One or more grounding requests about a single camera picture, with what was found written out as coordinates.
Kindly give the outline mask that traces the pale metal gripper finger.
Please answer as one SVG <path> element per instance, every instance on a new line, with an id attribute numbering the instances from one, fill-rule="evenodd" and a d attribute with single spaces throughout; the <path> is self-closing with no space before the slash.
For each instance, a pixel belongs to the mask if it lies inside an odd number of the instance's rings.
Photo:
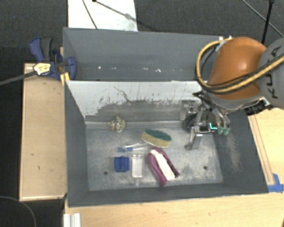
<path id="1" fill-rule="evenodd" d="M 196 144 L 195 144 L 195 129 L 191 128 L 190 129 L 190 135 L 189 135 L 189 141 L 188 143 L 184 146 L 185 150 L 193 150 L 196 149 Z"/>
<path id="2" fill-rule="evenodd" d="M 203 135 L 196 133 L 193 140 L 193 149 L 199 149 Z"/>

